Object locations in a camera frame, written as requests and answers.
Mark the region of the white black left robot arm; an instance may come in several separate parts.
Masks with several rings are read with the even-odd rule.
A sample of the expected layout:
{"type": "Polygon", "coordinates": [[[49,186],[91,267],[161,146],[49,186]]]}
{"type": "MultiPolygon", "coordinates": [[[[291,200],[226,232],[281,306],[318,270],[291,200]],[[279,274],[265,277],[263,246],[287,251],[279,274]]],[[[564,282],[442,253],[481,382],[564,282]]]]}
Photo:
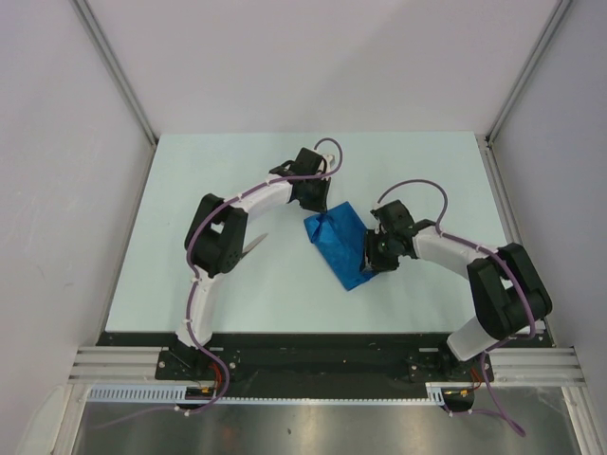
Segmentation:
{"type": "Polygon", "coordinates": [[[295,159],[270,170],[250,190],[228,199],[212,193],[202,197],[184,243],[193,277],[186,314],[176,331],[177,340],[187,347],[179,352],[175,365],[187,377],[199,378],[210,367],[209,355],[198,347],[212,337],[221,281],[261,241],[245,244],[248,224],[293,201],[304,210],[326,212],[331,175],[341,161],[341,156],[302,148],[295,159]]]}

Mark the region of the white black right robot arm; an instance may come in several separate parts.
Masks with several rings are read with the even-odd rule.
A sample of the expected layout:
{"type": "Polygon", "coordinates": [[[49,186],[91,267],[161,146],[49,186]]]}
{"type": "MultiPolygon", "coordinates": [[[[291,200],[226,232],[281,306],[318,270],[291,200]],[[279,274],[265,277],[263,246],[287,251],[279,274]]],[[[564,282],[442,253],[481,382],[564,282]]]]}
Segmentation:
{"type": "Polygon", "coordinates": [[[361,271],[392,272],[408,257],[438,264],[469,282],[475,316],[438,348],[437,368],[445,378],[461,379],[472,360],[519,337],[523,329],[534,337],[536,321],[552,312],[552,301],[522,245],[482,246],[434,221],[416,222],[398,200],[371,214],[377,226],[364,234],[361,271]]]}

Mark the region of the blue satin napkin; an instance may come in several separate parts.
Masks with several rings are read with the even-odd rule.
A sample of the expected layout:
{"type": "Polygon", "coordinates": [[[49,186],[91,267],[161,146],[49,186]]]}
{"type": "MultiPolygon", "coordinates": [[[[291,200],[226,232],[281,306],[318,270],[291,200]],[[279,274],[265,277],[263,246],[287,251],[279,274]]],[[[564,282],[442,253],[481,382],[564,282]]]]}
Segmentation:
{"type": "Polygon", "coordinates": [[[346,291],[372,280],[376,272],[360,267],[364,259],[366,226],[349,202],[326,213],[309,216],[303,225],[313,244],[346,291]]]}

